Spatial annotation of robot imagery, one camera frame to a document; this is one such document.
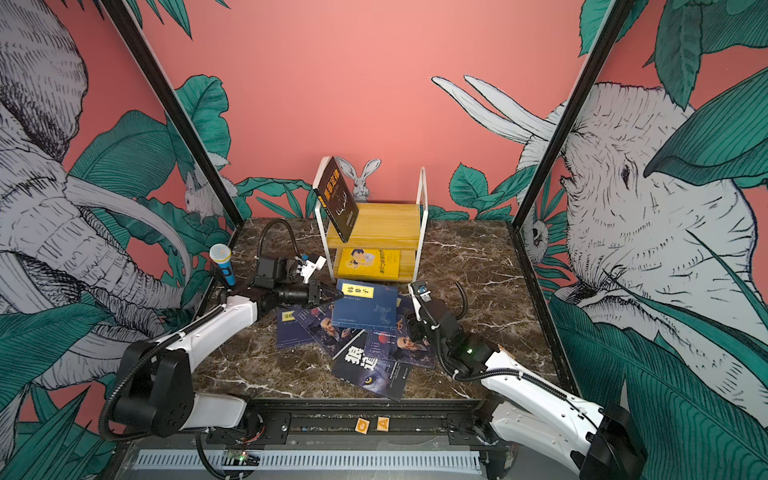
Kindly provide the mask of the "blue book yellow label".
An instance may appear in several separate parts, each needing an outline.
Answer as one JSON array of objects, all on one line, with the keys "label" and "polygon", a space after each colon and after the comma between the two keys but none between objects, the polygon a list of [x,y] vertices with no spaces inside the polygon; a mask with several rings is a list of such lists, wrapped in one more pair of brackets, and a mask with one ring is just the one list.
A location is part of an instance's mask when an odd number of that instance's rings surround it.
[{"label": "blue book yellow label", "polygon": [[276,347],[278,350],[311,344],[314,339],[294,317],[294,310],[278,308],[276,311]]},{"label": "blue book yellow label", "polygon": [[344,296],[333,303],[332,322],[339,327],[394,333],[397,330],[397,289],[339,279]]}]

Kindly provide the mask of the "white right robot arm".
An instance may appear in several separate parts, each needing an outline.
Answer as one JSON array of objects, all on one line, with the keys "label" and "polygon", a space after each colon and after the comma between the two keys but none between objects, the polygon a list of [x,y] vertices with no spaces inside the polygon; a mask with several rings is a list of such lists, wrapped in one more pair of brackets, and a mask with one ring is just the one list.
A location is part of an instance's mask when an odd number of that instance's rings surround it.
[{"label": "white right robot arm", "polygon": [[424,281],[409,284],[414,338],[425,340],[444,373],[489,392],[478,437],[538,451],[581,479],[639,479],[648,451],[630,412],[599,405],[555,386],[498,344],[466,331]]}]

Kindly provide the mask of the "dark brown book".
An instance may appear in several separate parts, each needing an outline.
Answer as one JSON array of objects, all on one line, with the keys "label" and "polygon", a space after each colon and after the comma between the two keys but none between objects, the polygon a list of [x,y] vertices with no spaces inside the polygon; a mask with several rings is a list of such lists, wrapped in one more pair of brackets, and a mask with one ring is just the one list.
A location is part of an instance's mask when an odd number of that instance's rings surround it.
[{"label": "dark brown book", "polygon": [[359,208],[333,156],[324,157],[313,181],[317,200],[333,224],[340,240],[350,240],[359,215]]}]

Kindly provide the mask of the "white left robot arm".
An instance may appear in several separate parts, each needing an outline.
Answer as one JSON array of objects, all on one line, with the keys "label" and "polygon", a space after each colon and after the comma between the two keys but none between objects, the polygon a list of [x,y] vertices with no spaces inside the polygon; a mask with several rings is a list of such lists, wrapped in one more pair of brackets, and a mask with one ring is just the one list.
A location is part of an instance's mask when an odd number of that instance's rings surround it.
[{"label": "white left robot arm", "polygon": [[343,296],[334,286],[314,279],[270,285],[259,281],[255,286],[240,282],[225,288],[220,303],[189,325],[126,348],[98,420],[99,434],[108,441],[129,442],[211,428],[233,430],[243,442],[254,438],[261,417],[249,411],[248,401],[195,391],[195,369],[277,307],[312,309]]}]

